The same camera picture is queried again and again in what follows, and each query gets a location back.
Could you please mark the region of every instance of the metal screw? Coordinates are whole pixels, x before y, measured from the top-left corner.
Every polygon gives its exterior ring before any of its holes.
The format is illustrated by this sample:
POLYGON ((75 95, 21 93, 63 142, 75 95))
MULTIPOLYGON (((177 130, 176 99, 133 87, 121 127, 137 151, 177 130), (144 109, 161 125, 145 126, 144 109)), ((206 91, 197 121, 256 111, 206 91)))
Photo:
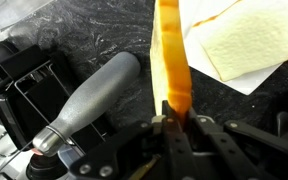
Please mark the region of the metal screw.
POLYGON ((238 126, 236 123, 231 123, 230 125, 232 128, 237 128, 237 126, 238 126))
POLYGON ((206 122, 206 121, 207 121, 207 119, 201 118, 201 122, 206 122))
POLYGON ((142 123, 142 124, 141 124, 141 127, 142 127, 142 128, 145 128, 145 127, 147 127, 147 126, 148 126, 147 123, 142 123))
POLYGON ((169 118, 169 119, 167 119, 167 122, 172 123, 172 122, 174 122, 174 120, 169 118))
POLYGON ((189 176, 185 176, 182 178, 182 180, 195 180, 195 179, 189 176))
POLYGON ((81 174, 87 174, 90 171, 91 171, 91 166, 88 164, 84 164, 80 167, 80 173, 81 174))
POLYGON ((113 168, 111 166, 104 166, 100 170, 100 175, 102 177, 108 177, 113 173, 113 168))

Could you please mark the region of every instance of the gray surface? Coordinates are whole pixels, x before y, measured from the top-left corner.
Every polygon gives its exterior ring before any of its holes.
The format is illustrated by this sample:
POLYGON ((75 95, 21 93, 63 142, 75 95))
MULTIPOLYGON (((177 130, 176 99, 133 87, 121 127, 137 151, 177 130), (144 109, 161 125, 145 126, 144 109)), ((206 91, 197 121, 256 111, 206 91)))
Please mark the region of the gray surface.
POLYGON ((49 128, 35 136, 34 147, 46 156, 54 156, 66 139, 95 121, 116 102, 140 69, 134 55, 121 52, 114 56, 78 87, 49 128))
POLYGON ((52 0, 0 0, 0 30, 10 26, 52 0))
MULTIPOLYGON (((24 49, 38 44, 43 49, 57 47, 82 82, 120 51, 140 59, 143 70, 136 82, 106 113, 117 129, 137 120, 150 121, 154 115, 149 66, 153 22, 151 0, 59 0, 0 36, 24 49)), ((239 120, 269 129, 262 120, 272 98, 288 91, 288 62, 284 63, 251 95, 235 90, 192 70, 193 106, 198 114, 211 116, 222 124, 239 120)))

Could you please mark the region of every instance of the speckled countertop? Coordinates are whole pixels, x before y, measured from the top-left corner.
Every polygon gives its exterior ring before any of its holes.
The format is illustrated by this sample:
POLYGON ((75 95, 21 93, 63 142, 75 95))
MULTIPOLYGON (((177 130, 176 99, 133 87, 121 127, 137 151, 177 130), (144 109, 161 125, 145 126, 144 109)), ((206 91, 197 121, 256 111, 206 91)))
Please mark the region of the speckled countertop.
MULTIPOLYGON (((151 0, 56 0, 14 25, 6 34, 19 49, 38 44, 42 49, 65 52, 82 82, 120 51, 135 54, 142 73, 107 117, 120 129, 136 120, 150 121, 154 115, 149 49, 154 2, 151 0)), ((268 104, 288 91, 288 62, 256 91, 245 96, 192 70, 194 108, 222 124, 240 120, 269 129, 262 120, 268 104)))

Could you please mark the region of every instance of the black granite countertop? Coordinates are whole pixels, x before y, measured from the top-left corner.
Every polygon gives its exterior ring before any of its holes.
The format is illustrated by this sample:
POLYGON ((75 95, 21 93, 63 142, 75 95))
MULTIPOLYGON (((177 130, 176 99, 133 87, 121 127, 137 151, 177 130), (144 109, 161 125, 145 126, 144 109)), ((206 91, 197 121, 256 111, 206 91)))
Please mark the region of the black granite countertop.
MULTIPOLYGON (((14 25, 8 41, 19 49, 38 44, 57 48, 82 82, 120 51, 142 63, 137 81, 106 113, 117 129, 154 115, 149 49, 154 2, 151 0, 56 0, 14 25)), ((245 96, 192 69, 194 108, 223 124, 239 120, 268 129, 263 114, 276 94, 288 91, 288 62, 256 91, 245 96)))

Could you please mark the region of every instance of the white paper towel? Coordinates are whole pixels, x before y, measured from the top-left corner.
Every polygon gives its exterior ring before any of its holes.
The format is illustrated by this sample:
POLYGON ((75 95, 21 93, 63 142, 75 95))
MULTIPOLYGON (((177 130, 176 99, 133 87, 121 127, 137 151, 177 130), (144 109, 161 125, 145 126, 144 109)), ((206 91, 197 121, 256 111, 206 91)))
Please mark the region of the white paper towel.
POLYGON ((212 63, 210 62, 204 49, 198 42, 196 31, 192 26, 202 20, 215 16, 237 0, 181 0, 180 16, 184 47, 188 64, 214 78, 215 80, 245 94, 251 94, 261 83, 264 82, 281 64, 262 70, 247 73, 233 80, 222 82, 212 63))

